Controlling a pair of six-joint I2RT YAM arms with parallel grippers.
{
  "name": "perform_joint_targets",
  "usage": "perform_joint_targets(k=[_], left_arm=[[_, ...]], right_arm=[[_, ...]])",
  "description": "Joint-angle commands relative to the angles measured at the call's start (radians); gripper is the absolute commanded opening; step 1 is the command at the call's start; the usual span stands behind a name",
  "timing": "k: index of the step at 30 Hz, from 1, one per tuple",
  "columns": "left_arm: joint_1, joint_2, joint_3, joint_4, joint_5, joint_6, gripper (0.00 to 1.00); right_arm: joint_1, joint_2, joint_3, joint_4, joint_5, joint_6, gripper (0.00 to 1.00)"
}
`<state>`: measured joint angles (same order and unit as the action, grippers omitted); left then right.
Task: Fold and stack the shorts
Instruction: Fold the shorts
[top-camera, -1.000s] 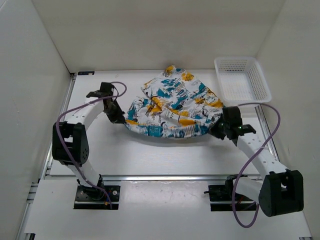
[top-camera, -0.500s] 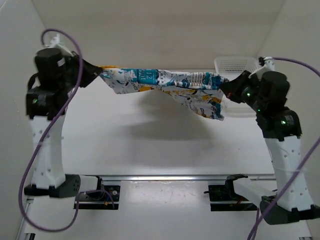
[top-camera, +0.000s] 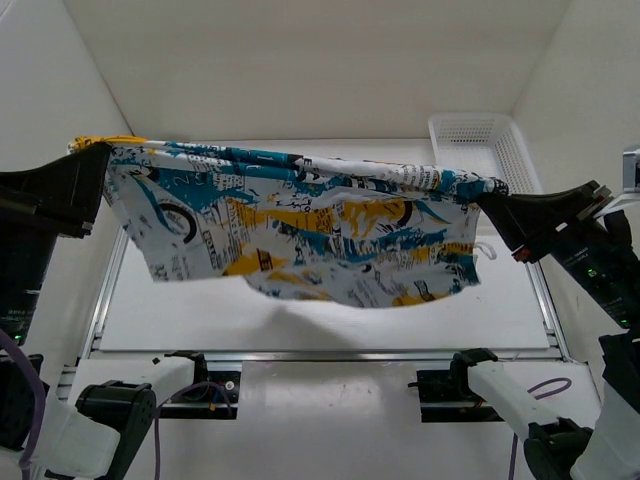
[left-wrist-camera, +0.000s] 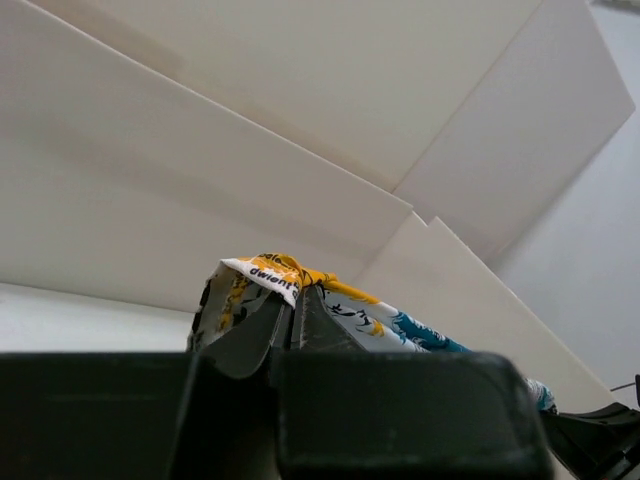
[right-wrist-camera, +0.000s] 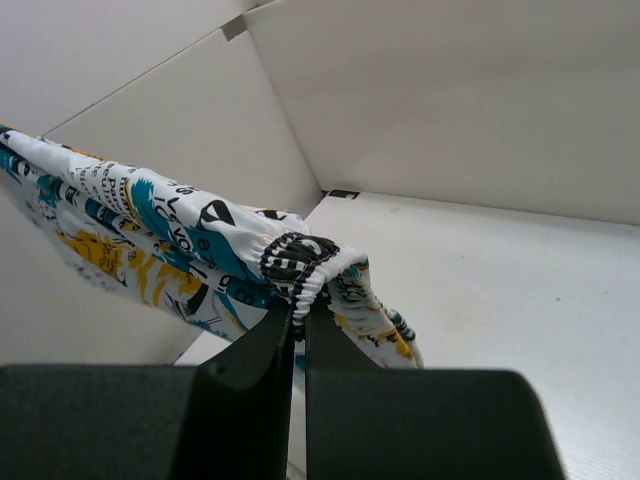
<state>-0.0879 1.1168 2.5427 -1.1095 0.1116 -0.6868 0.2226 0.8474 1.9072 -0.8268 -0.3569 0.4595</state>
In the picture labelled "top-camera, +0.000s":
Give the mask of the colourful printed shorts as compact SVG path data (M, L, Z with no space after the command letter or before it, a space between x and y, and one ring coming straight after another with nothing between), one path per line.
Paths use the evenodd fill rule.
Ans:
M158 282L242 277L282 300L420 305L479 282L479 196L440 166L110 137L104 196Z

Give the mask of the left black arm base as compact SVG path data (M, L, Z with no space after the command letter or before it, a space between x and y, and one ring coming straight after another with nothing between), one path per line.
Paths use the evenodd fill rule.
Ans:
M241 364L209 362L207 368L208 381L217 387L201 387L170 400L161 408L161 419L227 421L237 418Z

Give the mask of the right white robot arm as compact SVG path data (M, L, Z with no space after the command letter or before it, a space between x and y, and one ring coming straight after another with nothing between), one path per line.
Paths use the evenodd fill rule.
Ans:
M486 193L477 203L516 261L551 256L622 331L599 339L604 400L592 428L535 399L487 349L453 357L450 390L489 403L521 441L536 479L638 478L639 259L618 199L590 181L555 194Z

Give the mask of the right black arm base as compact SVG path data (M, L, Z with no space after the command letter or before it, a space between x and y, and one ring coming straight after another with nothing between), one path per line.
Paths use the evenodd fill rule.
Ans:
M418 370L407 384L418 395L422 423L502 422L494 408L476 394L463 395L448 371Z

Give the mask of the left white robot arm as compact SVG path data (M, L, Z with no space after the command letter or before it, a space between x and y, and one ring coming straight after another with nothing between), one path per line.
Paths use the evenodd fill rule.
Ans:
M35 466L49 479L124 478L163 406L210 386L203 354L177 351L130 379L85 387L70 405L40 378L43 356L21 349L57 239L92 230L110 152L98 141L1 175L1 453L25 479Z

